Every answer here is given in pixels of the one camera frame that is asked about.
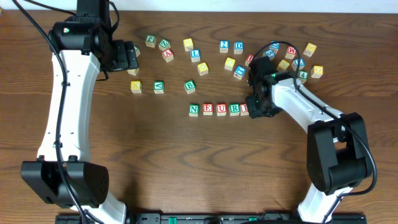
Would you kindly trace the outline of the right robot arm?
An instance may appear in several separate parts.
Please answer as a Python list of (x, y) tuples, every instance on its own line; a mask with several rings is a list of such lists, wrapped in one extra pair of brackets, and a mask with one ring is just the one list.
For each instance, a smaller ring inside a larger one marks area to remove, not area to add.
[(297, 207), (299, 220), (328, 223), (344, 197), (369, 176), (376, 165), (369, 150), (363, 118), (329, 107), (308, 91), (293, 72), (278, 72), (268, 57), (249, 64), (246, 98), (251, 118), (290, 115), (307, 134), (307, 172), (311, 186)]

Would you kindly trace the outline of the blue 5 block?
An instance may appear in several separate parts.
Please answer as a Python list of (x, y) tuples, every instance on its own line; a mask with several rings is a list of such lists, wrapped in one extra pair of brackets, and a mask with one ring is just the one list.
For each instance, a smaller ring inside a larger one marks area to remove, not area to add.
[(275, 53), (273, 50), (269, 49), (264, 52), (264, 56), (268, 57), (270, 61), (273, 61), (275, 58)]

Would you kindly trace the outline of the red I block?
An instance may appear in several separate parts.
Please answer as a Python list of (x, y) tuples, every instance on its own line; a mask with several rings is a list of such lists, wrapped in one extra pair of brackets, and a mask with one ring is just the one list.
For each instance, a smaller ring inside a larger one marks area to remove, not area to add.
[(247, 116), (249, 114), (247, 104), (246, 103), (242, 103), (239, 106), (240, 106), (240, 115), (241, 116)]

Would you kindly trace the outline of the green N block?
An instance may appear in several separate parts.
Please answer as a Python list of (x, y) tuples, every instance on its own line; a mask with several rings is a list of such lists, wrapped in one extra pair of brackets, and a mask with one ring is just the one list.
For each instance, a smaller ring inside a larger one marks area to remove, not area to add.
[(189, 105), (188, 115), (191, 116), (191, 117), (198, 117), (198, 115), (199, 115), (199, 110), (200, 110), (199, 105), (190, 104), (190, 105)]

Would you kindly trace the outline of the yellow O block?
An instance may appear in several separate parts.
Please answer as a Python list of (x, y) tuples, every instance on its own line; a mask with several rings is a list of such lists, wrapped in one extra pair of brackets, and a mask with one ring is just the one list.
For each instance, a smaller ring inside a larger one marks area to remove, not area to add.
[(209, 73), (209, 68), (206, 62), (200, 63), (197, 65), (197, 70), (200, 76), (207, 75)]

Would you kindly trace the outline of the green 4 block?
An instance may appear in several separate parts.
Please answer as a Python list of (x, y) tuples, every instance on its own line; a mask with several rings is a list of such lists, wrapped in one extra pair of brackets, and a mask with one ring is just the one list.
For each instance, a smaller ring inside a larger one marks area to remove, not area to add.
[(300, 70), (298, 73), (298, 79), (302, 82), (305, 83), (309, 78), (309, 73), (303, 70)]

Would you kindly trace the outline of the green J block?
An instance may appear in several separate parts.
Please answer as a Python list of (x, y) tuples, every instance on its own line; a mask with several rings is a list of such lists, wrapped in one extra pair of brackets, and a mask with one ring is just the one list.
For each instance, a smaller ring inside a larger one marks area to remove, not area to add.
[(146, 46), (150, 48), (154, 48), (156, 45), (156, 36), (147, 35), (145, 40)]

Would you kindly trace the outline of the blue T block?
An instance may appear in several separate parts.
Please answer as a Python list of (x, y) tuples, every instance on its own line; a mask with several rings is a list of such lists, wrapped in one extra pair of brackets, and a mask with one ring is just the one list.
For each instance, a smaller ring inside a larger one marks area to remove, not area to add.
[(241, 79), (243, 78), (243, 76), (245, 75), (245, 73), (246, 73), (246, 68), (242, 67), (241, 65), (238, 65), (238, 66), (235, 68), (235, 71), (234, 71), (234, 75), (233, 75), (233, 76), (234, 76), (235, 78), (241, 80)]

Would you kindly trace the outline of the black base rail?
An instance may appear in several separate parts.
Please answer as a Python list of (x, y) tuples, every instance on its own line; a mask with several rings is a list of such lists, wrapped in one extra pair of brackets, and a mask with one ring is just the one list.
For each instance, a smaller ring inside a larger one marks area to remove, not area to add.
[[(57, 215), (56, 224), (83, 223), (79, 215)], [(158, 213), (140, 213), (127, 218), (126, 223), (133, 224), (239, 224), (239, 223), (309, 223), (299, 220), (289, 213), (266, 212), (262, 215), (161, 215)], [(333, 215), (326, 223), (367, 224), (365, 215)]]

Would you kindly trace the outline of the blue 2 block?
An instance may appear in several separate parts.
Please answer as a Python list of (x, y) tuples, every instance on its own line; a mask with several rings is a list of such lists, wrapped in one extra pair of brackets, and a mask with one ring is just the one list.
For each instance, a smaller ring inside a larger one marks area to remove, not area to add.
[(221, 40), (220, 41), (220, 53), (228, 53), (229, 51), (229, 41)]

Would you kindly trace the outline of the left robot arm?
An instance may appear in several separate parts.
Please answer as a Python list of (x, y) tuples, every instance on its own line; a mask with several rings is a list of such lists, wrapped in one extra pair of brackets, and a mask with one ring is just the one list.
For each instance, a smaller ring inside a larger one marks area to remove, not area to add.
[(91, 101), (99, 74), (137, 68), (131, 41), (115, 40), (111, 1), (78, 1), (76, 11), (44, 32), (52, 51), (49, 119), (34, 161), (21, 165), (23, 181), (47, 204), (76, 211), (57, 223), (134, 223), (109, 191), (109, 172), (91, 162)]

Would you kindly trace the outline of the green Z block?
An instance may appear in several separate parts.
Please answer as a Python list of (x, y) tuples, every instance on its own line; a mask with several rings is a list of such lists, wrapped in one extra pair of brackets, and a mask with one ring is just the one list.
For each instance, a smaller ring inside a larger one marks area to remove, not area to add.
[(169, 42), (167, 39), (162, 39), (162, 40), (159, 42), (159, 49), (160, 49), (161, 51), (165, 51), (165, 50), (167, 50), (167, 49), (169, 49), (169, 48), (171, 48), (171, 44), (170, 44), (170, 42)]

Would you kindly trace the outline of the yellow Q block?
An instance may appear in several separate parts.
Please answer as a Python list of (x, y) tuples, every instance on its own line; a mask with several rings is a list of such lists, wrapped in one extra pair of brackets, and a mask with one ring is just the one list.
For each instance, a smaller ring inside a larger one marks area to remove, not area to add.
[(236, 60), (234, 58), (227, 57), (226, 61), (224, 63), (224, 68), (226, 70), (232, 71), (235, 63), (236, 63)]

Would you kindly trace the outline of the blue I block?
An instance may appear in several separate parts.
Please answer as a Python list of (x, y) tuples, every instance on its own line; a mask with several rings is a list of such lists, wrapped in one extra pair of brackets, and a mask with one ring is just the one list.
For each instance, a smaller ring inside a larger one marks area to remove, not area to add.
[(304, 59), (295, 59), (292, 61), (292, 69), (293, 71), (302, 70), (305, 66)]

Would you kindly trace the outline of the green V block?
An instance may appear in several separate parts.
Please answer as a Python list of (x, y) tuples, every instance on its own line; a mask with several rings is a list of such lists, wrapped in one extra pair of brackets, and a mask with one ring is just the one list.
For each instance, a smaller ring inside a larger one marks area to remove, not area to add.
[(163, 81), (155, 81), (154, 82), (154, 93), (155, 94), (164, 94), (164, 83), (163, 83)]

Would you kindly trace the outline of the yellow block far right low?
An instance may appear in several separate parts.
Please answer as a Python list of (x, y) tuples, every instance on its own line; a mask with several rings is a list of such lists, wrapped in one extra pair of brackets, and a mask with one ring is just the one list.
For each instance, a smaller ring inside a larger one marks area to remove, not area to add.
[(320, 78), (322, 75), (323, 75), (323, 66), (314, 65), (311, 70), (311, 77), (312, 78)]

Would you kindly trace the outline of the red E block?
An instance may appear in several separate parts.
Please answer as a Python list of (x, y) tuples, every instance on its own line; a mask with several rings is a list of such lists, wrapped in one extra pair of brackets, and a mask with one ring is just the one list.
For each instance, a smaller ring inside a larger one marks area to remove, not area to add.
[(204, 103), (203, 104), (203, 115), (211, 116), (213, 114), (213, 104), (212, 103)]

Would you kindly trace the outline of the blue d block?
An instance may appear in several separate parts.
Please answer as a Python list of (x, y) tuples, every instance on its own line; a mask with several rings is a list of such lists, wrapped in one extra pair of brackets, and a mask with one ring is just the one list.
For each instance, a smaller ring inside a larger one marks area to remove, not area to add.
[(244, 51), (244, 43), (243, 42), (235, 42), (234, 43), (234, 54), (242, 54)]
[(280, 44), (279, 43), (275, 44), (274, 40), (272, 40), (271, 42), (272, 44), (269, 46), (269, 49), (272, 50), (274, 54), (277, 54), (280, 49)]

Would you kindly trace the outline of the yellow K block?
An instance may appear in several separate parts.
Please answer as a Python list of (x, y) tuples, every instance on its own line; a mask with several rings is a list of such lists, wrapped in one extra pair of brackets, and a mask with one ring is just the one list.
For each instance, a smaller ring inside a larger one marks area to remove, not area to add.
[(131, 91), (133, 93), (142, 93), (142, 83), (139, 80), (131, 81), (130, 85)]

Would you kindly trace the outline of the green L block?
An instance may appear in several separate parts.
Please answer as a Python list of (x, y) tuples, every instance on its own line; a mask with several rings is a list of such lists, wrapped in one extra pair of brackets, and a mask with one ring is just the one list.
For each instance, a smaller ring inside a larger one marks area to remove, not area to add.
[(140, 56), (141, 51), (139, 50), (139, 48), (137, 46), (134, 46), (134, 50), (135, 50), (136, 57)]

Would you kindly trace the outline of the red M block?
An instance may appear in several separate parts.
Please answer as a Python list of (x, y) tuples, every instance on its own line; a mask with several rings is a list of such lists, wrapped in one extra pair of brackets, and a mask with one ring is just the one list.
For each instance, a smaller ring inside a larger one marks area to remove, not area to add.
[(296, 55), (297, 55), (296, 49), (292, 46), (288, 46), (285, 53), (285, 58), (293, 60)]

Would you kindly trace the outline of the yellow S block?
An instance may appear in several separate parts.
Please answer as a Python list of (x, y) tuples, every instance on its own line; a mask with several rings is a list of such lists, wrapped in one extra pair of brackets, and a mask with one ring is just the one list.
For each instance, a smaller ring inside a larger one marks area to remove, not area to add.
[(194, 44), (192, 38), (183, 39), (183, 46), (186, 52), (194, 49)]

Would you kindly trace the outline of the green B block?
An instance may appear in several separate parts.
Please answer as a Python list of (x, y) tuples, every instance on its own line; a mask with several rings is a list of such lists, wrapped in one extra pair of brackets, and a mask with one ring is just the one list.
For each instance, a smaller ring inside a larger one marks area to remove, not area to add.
[(187, 94), (191, 94), (191, 93), (195, 92), (196, 91), (195, 82), (193, 80), (186, 81), (184, 83), (184, 88), (185, 88), (185, 91), (187, 92)]

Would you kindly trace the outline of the red u block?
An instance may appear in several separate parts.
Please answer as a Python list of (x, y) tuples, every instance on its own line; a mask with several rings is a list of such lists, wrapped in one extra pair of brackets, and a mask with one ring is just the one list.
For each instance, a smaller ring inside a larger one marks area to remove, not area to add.
[(248, 57), (246, 58), (246, 61), (245, 61), (245, 66), (248, 67), (249, 64), (252, 62), (253, 58), (254, 58), (253, 55), (248, 55)]
[(226, 103), (218, 103), (216, 105), (217, 116), (226, 116), (228, 112), (228, 107)]

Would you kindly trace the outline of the blue D block right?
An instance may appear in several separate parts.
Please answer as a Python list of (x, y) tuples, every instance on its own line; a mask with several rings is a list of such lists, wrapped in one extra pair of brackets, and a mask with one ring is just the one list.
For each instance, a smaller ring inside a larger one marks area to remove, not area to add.
[(274, 40), (272, 40), (271, 42), (272, 44), (269, 46), (269, 49), (272, 50), (274, 54), (277, 54), (280, 49), (280, 44), (279, 43), (275, 44)]

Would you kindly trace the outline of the red A block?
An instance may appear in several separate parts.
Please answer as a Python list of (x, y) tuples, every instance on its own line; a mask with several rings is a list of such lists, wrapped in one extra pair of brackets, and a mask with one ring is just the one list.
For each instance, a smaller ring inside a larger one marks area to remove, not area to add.
[(174, 59), (174, 53), (171, 49), (162, 51), (162, 57), (166, 62), (170, 62)]

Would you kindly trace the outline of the green R block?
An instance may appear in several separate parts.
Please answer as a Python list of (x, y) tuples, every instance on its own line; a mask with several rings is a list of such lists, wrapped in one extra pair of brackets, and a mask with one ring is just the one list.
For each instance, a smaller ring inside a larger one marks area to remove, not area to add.
[(232, 103), (229, 105), (229, 115), (230, 116), (239, 116), (240, 114), (240, 105), (239, 103)]

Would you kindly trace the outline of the blue L block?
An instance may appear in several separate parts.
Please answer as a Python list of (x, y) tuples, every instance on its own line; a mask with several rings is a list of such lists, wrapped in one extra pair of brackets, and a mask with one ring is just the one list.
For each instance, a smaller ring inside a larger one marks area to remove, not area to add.
[(190, 58), (192, 62), (199, 62), (201, 60), (201, 53), (198, 49), (190, 51)]

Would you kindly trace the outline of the yellow C block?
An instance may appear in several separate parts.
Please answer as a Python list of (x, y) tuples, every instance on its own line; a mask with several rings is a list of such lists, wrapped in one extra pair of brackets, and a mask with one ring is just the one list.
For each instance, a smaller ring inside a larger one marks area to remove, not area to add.
[(128, 74), (136, 76), (139, 73), (139, 68), (127, 70)]

